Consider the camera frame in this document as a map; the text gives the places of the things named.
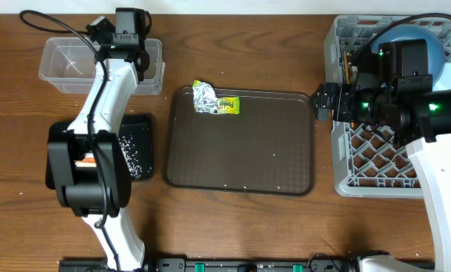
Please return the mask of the white rice pile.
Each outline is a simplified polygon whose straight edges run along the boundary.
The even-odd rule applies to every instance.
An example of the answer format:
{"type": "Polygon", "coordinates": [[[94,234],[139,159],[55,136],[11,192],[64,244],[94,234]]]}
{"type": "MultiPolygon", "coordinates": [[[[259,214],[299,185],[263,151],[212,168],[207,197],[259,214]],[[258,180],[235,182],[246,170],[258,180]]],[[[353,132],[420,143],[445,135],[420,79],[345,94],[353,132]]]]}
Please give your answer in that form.
{"type": "Polygon", "coordinates": [[[153,176],[152,150],[141,142],[135,142],[132,136],[120,136],[120,147],[133,181],[144,181],[153,176]]]}

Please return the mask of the dark blue plate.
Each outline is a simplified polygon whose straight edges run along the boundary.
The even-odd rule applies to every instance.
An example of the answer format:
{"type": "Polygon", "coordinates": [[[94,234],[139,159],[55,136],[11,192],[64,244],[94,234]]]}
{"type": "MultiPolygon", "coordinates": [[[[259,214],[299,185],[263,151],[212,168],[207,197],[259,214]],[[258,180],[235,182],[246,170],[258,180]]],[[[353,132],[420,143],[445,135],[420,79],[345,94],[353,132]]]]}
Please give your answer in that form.
{"type": "Polygon", "coordinates": [[[395,26],[376,39],[370,45],[370,49],[373,53],[377,53],[381,43],[399,42],[413,39],[424,39],[426,41],[428,48],[428,71],[433,75],[433,83],[435,84],[443,72],[446,57],[439,38],[432,30],[429,30],[424,26],[416,26],[411,24],[395,26]]]}

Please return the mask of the green snack wrapper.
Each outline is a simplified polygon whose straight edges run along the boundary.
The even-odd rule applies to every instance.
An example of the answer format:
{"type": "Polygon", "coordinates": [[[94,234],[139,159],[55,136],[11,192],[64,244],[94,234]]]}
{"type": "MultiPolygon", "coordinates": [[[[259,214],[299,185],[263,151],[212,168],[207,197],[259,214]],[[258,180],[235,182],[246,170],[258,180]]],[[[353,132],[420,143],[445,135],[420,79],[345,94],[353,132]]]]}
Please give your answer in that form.
{"type": "Polygon", "coordinates": [[[240,114],[240,97],[220,97],[217,99],[217,114],[240,114]]]}

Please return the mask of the orange carrot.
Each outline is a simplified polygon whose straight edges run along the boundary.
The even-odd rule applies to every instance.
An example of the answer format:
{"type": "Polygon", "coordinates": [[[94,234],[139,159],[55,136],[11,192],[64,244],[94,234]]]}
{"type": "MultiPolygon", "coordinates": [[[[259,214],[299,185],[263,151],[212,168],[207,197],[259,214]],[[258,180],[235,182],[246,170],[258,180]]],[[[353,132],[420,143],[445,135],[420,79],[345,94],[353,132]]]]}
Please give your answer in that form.
{"type": "Polygon", "coordinates": [[[91,156],[91,157],[85,157],[84,159],[76,160],[75,164],[76,165],[95,165],[96,161],[95,161],[95,158],[93,156],[91,156]]]}

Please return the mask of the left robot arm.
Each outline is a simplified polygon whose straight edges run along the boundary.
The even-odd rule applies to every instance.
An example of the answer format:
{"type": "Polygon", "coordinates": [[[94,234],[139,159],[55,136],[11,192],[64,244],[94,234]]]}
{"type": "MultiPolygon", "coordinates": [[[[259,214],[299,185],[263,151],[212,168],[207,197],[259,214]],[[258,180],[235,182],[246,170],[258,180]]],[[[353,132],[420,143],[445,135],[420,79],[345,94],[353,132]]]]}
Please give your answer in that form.
{"type": "Polygon", "coordinates": [[[58,202],[72,209],[97,236],[106,269],[147,269],[144,242],[128,212],[131,174],[119,143],[119,129],[130,96],[150,65],[145,40],[149,12],[117,8],[116,22],[100,17],[87,26],[95,76],[79,113],[67,129],[48,139],[48,171],[58,202]]]}

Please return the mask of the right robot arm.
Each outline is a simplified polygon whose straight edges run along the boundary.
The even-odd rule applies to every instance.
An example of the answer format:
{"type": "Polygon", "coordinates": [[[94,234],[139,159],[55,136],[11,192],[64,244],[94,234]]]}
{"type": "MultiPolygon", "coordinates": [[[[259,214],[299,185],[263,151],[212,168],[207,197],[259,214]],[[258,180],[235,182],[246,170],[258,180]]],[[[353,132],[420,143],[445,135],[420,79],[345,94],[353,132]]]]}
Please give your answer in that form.
{"type": "Polygon", "coordinates": [[[434,270],[451,271],[451,90],[435,91],[424,39],[386,42],[360,57],[352,84],[327,82],[310,102],[318,120],[386,125],[422,189],[434,270]]]}

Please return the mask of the foil wrapper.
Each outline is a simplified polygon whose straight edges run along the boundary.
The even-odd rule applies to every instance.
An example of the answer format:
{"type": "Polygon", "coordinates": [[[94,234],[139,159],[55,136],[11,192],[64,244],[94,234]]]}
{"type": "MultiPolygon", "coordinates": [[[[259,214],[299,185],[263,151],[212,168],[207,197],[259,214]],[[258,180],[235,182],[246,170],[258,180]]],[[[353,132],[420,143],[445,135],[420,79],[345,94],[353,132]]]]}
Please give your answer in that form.
{"type": "Polygon", "coordinates": [[[215,90],[209,83],[195,80],[192,89],[193,105],[197,113],[218,113],[218,99],[215,90]]]}

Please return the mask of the wooden chopstick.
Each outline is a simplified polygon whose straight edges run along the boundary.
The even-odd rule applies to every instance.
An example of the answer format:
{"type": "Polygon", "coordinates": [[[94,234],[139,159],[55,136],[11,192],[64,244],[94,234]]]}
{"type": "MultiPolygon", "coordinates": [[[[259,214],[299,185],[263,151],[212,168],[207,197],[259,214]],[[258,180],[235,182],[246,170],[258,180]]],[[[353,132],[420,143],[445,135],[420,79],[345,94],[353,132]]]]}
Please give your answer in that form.
{"type": "Polygon", "coordinates": [[[347,51],[343,51],[343,63],[344,63],[344,80],[347,84],[350,84],[349,62],[347,51]]]}

